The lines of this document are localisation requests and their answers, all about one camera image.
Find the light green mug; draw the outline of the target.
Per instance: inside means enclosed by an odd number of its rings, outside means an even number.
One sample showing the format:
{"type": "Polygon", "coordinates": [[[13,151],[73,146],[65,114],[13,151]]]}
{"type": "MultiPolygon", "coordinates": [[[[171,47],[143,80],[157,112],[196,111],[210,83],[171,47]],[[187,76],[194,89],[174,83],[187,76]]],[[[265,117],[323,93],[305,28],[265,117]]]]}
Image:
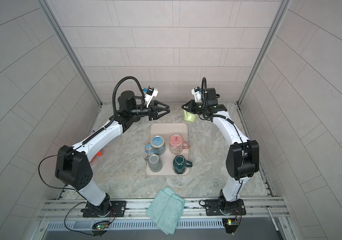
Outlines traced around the light green mug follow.
{"type": "Polygon", "coordinates": [[[184,110],[184,120],[189,123],[194,123],[196,121],[196,114],[190,113],[184,110]]]}

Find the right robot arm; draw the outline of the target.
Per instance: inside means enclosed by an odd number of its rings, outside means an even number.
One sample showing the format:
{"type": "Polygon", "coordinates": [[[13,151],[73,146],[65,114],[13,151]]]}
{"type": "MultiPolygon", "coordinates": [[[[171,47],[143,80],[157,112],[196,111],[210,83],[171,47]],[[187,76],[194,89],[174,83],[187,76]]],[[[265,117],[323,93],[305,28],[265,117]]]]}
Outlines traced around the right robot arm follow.
{"type": "Polygon", "coordinates": [[[184,119],[193,123],[196,117],[214,123],[229,144],[226,169],[229,174],[225,187],[220,191],[216,204],[223,215],[245,215],[240,192],[247,181],[259,171],[259,144],[249,140],[231,119],[227,108],[218,103],[216,89],[208,88],[202,78],[200,87],[192,89],[193,100],[182,105],[184,119]]]}

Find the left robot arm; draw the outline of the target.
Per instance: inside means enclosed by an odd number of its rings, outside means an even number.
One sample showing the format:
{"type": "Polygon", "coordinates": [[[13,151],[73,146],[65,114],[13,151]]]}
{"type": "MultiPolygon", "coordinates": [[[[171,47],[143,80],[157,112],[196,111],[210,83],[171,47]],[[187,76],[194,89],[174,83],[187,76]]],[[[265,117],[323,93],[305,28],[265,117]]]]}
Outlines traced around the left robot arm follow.
{"type": "Polygon", "coordinates": [[[141,88],[137,78],[124,77],[114,87],[113,115],[105,125],[81,142],[59,149],[55,176],[86,199],[86,206],[81,210],[84,217],[113,214],[110,196],[95,183],[90,162],[103,147],[141,118],[157,120],[170,113],[168,105],[153,99],[157,94],[155,88],[141,88]]]}

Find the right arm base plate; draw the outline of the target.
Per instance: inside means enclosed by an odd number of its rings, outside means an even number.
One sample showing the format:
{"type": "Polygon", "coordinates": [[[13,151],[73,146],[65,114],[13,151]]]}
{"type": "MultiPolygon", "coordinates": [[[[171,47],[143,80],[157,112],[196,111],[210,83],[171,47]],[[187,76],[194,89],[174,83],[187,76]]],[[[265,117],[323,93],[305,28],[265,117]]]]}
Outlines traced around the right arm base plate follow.
{"type": "Polygon", "coordinates": [[[238,199],[227,202],[225,199],[205,200],[207,216],[244,216],[247,214],[244,201],[238,199]]]}

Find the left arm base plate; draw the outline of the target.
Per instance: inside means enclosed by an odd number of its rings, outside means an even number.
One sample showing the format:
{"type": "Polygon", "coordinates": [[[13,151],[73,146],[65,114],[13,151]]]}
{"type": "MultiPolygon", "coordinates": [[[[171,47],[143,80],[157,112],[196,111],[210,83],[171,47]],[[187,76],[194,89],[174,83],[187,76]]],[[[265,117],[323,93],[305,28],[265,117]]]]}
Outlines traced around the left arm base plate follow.
{"type": "Polygon", "coordinates": [[[99,206],[87,202],[81,212],[84,218],[123,217],[126,205],[126,201],[104,201],[99,206]]]}

